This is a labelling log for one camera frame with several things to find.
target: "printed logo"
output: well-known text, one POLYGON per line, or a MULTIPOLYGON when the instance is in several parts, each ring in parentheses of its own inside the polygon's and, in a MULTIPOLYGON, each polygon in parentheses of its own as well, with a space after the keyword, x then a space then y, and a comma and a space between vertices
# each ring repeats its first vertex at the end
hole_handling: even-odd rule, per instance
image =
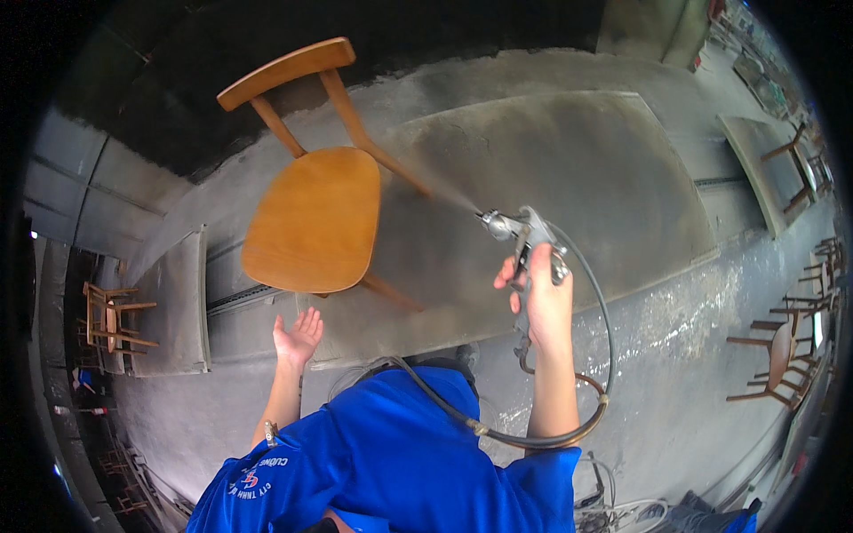
POLYGON ((257 485, 258 484, 258 478, 255 477, 255 471, 254 470, 249 471, 246 474, 246 479, 243 479, 242 481, 240 481, 240 483, 246 484, 246 486, 243 487, 243 490, 249 490, 252 487, 254 487, 255 485, 257 485))
POLYGON ((258 469, 261 469, 261 473, 267 472, 267 468, 273 466, 286 466, 287 465, 287 457, 270 457, 268 459, 262 459, 258 461, 256 465, 252 468, 243 468, 241 470, 242 473, 246 474, 245 477, 240 478, 240 481, 237 483, 228 483, 228 492, 229 496, 235 496, 241 500, 256 500, 263 495, 265 495, 271 488, 272 484, 269 482, 262 483, 260 487, 255 489, 255 487, 261 483, 260 478, 266 478, 267 476, 261 475, 258 476, 258 469), (242 484, 242 490, 237 488, 237 484, 242 484))

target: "sleeve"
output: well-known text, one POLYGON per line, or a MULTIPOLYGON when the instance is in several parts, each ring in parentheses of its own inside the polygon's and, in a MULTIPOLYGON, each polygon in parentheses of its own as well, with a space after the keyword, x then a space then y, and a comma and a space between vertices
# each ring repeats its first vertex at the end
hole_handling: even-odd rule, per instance
POLYGON ((574 524, 572 476, 581 457, 580 448, 545 451, 513 461, 504 469, 536 503, 547 507, 563 524, 574 524))

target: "left hand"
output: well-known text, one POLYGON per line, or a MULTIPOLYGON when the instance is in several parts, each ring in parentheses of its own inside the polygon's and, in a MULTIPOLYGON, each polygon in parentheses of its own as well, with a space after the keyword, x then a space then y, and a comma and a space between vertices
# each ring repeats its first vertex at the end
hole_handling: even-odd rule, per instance
POLYGON ((272 339, 276 344, 276 354, 279 362, 287 362, 301 370, 314 355, 317 343, 322 338, 322 320, 320 311, 313 307, 308 312, 301 312, 290 331, 284 330, 284 320, 281 315, 276 317, 276 325, 272 329, 272 339))

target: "fluorescent light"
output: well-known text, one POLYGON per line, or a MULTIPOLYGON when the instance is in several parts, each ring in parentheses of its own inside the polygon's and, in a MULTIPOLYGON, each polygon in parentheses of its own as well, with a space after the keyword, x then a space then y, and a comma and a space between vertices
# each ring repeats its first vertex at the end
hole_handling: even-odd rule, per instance
POLYGON ((823 315, 823 313, 815 313, 812 315, 812 327, 815 329, 815 348, 820 348, 821 343, 823 342, 823 320, 821 315, 823 315))

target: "chair seat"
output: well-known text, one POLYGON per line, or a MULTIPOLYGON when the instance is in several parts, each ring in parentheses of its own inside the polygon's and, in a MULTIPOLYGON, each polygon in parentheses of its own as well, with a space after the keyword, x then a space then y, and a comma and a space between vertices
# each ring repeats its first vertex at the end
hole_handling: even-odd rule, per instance
POLYGON ((324 148, 276 176, 243 243, 246 274, 295 293, 334 293, 367 272, 379 222, 380 173, 358 148, 324 148))

